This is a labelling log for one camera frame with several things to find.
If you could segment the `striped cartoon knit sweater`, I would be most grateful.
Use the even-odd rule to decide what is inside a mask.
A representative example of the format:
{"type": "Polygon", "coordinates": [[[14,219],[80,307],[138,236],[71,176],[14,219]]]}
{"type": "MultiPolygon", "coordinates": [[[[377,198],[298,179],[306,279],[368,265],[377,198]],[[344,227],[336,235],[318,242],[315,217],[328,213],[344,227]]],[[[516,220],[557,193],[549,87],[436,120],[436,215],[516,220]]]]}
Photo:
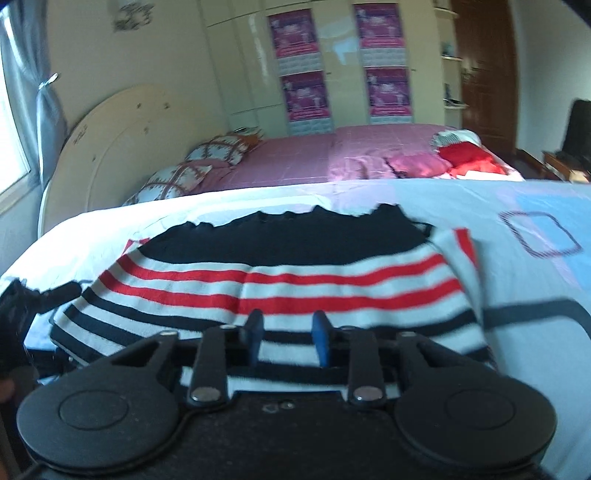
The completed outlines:
{"type": "Polygon", "coordinates": [[[393,340],[410,331],[483,364],[478,260],[468,230],[442,228],[382,204],[360,216],[322,207],[256,212],[215,226],[186,222],[131,240],[56,316],[52,342],[81,364],[141,339],[181,339],[263,313],[256,366],[229,371],[238,390],[342,388],[311,338],[322,311],[336,327],[393,340]]]}

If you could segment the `patterned pillow near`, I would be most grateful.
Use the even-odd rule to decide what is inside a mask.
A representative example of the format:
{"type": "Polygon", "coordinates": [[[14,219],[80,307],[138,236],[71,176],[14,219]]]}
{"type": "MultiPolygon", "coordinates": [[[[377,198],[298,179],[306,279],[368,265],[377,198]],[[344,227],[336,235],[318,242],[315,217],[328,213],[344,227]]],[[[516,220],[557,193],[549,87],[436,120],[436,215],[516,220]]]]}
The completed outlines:
{"type": "Polygon", "coordinates": [[[164,168],[151,175],[142,187],[123,203],[123,206],[190,195],[197,190],[212,169],[211,164],[201,164],[199,161],[189,161],[164,168]]]}

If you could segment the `patterned pillow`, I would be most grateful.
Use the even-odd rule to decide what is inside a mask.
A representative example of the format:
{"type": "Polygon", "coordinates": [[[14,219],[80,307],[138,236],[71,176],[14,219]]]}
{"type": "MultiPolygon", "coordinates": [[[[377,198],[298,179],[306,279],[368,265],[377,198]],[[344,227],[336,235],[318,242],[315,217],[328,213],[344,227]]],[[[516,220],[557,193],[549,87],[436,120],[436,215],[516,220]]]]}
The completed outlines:
{"type": "Polygon", "coordinates": [[[123,203],[123,206],[190,195],[197,190],[212,169],[211,164],[201,164],[199,161],[189,161],[164,168],[151,175],[142,187],[123,203]]]}
{"type": "Polygon", "coordinates": [[[242,136],[235,134],[219,135],[207,142],[202,142],[190,151],[186,161],[217,160],[231,166],[238,165],[249,152],[249,144],[242,136]]]}

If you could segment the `cream round headboard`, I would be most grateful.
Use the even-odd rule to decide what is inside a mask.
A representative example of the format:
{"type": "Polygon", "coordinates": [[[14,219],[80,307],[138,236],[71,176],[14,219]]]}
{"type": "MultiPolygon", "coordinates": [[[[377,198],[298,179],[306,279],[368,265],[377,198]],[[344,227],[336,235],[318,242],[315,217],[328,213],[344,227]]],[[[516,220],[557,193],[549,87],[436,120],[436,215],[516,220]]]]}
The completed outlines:
{"type": "Polygon", "coordinates": [[[155,172],[228,130],[176,92],[140,84],[93,108],[71,132],[43,193],[38,235],[81,213],[121,206],[155,172]]]}

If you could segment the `pink quilted blanket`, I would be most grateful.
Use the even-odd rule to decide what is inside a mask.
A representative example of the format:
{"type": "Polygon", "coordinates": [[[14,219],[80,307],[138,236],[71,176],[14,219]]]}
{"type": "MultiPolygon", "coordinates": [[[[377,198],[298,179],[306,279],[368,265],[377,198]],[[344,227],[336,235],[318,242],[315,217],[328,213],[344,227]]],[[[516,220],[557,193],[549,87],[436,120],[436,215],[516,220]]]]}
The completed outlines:
{"type": "Polygon", "coordinates": [[[215,165],[198,193],[342,180],[397,179],[386,159],[423,152],[444,126],[393,124],[342,127],[331,134],[270,139],[233,167],[215,165]]]}

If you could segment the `patterned pillow far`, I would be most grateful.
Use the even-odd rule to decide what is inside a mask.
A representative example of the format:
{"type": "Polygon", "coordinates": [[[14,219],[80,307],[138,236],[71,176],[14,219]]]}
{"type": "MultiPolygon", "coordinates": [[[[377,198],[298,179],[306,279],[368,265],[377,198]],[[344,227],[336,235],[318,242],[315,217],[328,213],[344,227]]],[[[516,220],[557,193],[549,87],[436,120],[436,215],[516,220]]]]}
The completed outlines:
{"type": "Polygon", "coordinates": [[[249,144],[242,136],[235,134],[219,135],[207,142],[202,142],[190,151],[186,161],[217,160],[231,166],[238,165],[249,152],[249,144]]]}

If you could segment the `pink folded garment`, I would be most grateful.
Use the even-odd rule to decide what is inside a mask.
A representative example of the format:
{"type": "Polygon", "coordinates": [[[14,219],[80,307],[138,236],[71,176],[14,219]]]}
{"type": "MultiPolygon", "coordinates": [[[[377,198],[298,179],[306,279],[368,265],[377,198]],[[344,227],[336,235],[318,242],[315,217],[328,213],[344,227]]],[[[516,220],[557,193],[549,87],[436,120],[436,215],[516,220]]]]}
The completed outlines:
{"type": "Polygon", "coordinates": [[[450,162],[430,152],[394,155],[388,157],[386,162],[399,178],[433,178],[452,168],[450,162]]]}

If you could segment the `purple poster lower left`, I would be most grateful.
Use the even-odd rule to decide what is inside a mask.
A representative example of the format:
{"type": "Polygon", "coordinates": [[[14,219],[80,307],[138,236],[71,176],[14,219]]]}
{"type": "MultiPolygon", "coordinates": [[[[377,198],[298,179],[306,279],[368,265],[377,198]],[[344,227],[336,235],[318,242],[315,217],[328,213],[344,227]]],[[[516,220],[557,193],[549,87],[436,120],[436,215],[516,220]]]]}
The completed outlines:
{"type": "Polygon", "coordinates": [[[329,95],[322,71],[280,78],[290,136],[328,134],[334,131],[329,95]]]}

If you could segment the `purple poster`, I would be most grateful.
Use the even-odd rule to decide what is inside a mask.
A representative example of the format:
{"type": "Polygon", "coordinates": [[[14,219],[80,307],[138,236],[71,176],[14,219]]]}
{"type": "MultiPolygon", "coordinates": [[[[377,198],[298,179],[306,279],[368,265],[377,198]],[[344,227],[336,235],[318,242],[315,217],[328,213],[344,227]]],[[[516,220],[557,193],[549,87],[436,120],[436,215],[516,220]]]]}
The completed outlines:
{"type": "Polygon", "coordinates": [[[322,71],[280,78],[290,136],[328,134],[334,131],[329,95],[322,71]]]}
{"type": "Polygon", "coordinates": [[[311,9],[267,17],[280,77],[322,71],[322,54],[311,9]]]}
{"type": "Polygon", "coordinates": [[[410,124],[413,107],[408,70],[404,67],[366,68],[370,124],[410,124]]]}
{"type": "Polygon", "coordinates": [[[363,66],[405,67],[407,50],[399,4],[354,4],[353,11],[363,66]]]}

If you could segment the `red folded garment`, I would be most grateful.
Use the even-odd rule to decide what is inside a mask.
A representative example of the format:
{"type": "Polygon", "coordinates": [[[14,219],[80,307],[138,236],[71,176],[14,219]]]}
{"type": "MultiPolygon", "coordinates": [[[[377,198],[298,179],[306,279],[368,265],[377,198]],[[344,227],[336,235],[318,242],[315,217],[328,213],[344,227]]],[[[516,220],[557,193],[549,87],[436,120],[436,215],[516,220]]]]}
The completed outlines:
{"type": "Polygon", "coordinates": [[[452,177],[465,176],[469,172],[507,174],[490,152],[471,142],[441,147],[438,155],[451,165],[447,173],[452,177]]]}

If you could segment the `checked white garment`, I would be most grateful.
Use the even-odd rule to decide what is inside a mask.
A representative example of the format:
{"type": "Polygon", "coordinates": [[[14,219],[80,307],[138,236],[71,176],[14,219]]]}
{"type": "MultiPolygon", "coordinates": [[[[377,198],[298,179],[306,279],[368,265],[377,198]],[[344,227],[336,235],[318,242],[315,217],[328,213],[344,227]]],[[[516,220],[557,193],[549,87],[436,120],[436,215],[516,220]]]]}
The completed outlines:
{"type": "Polygon", "coordinates": [[[482,146],[482,141],[478,134],[466,129],[440,131],[431,138],[430,144],[435,150],[439,150],[443,147],[465,142],[478,147],[482,146]]]}

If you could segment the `light blue patterned bedspread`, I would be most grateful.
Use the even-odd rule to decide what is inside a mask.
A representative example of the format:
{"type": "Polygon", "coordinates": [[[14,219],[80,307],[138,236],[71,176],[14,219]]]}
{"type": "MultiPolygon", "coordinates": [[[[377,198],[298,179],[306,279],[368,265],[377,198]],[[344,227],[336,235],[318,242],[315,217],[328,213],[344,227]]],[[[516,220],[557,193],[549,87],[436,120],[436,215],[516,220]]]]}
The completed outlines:
{"type": "Polygon", "coordinates": [[[45,290],[95,279],[129,246],[184,223],[322,206],[381,204],[443,228],[467,228],[482,269],[484,329],[498,366],[543,392],[558,414],[544,465],[590,475],[590,190],[527,181],[360,180],[199,194],[75,216],[33,243],[1,280],[45,290]]]}

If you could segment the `purple poster lower right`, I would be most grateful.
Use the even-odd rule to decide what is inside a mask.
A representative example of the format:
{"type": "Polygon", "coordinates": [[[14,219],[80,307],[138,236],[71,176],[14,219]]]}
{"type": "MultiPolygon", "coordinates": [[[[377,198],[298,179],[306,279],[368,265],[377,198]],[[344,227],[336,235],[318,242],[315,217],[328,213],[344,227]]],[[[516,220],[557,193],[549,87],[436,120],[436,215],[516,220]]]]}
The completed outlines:
{"type": "Polygon", "coordinates": [[[410,124],[413,107],[408,70],[404,67],[366,68],[370,124],[410,124]]]}

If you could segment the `blue window curtain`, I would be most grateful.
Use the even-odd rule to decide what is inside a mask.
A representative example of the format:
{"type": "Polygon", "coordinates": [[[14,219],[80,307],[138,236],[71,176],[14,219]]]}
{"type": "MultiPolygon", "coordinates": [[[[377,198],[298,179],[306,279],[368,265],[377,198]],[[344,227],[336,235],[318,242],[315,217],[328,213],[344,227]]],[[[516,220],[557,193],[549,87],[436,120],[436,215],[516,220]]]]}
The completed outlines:
{"type": "Polygon", "coordinates": [[[67,137],[52,84],[46,1],[10,1],[1,11],[1,57],[7,93],[26,159],[46,187],[67,137]]]}

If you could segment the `wooden side table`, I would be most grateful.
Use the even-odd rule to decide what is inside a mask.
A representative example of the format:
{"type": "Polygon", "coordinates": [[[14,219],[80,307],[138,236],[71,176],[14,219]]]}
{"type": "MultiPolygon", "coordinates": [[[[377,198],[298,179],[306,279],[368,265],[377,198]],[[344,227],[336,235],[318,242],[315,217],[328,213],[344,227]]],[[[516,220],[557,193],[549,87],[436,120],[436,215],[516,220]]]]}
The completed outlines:
{"type": "Polygon", "coordinates": [[[590,173],[587,170],[573,168],[550,152],[544,152],[542,156],[539,160],[526,150],[515,151],[516,165],[525,169],[522,174],[524,178],[575,184],[590,183],[590,173]]]}

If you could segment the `purple poster upper right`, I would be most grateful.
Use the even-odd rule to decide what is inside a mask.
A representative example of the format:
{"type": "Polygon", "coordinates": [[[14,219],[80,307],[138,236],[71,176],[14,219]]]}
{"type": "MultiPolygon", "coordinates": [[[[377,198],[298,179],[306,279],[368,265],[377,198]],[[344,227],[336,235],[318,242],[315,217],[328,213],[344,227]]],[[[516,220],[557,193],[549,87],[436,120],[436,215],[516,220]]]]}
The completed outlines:
{"type": "Polygon", "coordinates": [[[354,4],[353,11],[363,66],[405,67],[407,50],[399,4],[354,4]]]}

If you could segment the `purple poster upper left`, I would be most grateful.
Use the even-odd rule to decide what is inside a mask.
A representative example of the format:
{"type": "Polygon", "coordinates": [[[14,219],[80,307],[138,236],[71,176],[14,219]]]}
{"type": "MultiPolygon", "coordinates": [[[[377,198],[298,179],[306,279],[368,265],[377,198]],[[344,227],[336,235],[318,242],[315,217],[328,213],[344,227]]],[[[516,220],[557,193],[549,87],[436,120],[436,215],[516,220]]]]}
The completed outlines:
{"type": "Polygon", "coordinates": [[[322,54],[311,9],[267,17],[280,77],[322,71],[322,54]]]}

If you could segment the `cream built-in wardrobe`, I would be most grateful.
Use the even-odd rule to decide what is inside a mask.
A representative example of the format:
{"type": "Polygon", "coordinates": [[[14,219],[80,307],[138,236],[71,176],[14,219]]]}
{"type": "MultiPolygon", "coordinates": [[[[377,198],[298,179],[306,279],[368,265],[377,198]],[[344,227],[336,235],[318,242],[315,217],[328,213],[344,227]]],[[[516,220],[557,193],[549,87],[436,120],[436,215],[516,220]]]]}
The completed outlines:
{"type": "MultiPolygon", "coordinates": [[[[352,1],[200,1],[197,4],[222,110],[232,129],[259,126],[270,138],[290,135],[270,16],[310,10],[336,128],[370,123],[370,96],[352,1]]],[[[412,119],[446,122],[438,11],[431,1],[401,1],[412,119]]]]}

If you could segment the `black office chair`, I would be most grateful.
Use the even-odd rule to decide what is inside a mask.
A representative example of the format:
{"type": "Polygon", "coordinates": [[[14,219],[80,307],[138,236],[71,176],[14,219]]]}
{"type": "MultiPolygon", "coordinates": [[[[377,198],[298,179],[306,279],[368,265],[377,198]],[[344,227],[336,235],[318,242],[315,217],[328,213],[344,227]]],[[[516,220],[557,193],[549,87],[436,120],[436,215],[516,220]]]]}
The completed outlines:
{"type": "Polygon", "coordinates": [[[576,99],[571,106],[562,151],[580,159],[590,159],[591,101],[576,99]]]}

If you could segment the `dark wooden door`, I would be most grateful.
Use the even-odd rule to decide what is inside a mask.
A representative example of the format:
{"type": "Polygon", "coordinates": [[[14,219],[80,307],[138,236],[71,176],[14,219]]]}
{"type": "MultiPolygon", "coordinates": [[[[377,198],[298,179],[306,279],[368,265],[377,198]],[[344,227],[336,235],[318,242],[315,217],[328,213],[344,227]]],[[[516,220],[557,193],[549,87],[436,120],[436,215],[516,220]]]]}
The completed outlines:
{"type": "Polygon", "coordinates": [[[456,41],[461,62],[463,126],[496,154],[515,150],[518,116],[517,54],[509,3],[458,0],[456,41]]]}

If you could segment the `wall sconce lamp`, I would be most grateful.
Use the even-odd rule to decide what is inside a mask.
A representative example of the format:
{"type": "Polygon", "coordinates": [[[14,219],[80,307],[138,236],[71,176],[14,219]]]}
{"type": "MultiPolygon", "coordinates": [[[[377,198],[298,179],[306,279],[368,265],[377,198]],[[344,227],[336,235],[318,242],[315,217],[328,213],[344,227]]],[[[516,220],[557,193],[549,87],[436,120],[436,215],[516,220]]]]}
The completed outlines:
{"type": "Polygon", "coordinates": [[[115,32],[138,30],[152,22],[155,5],[148,1],[115,0],[109,3],[115,32]]]}

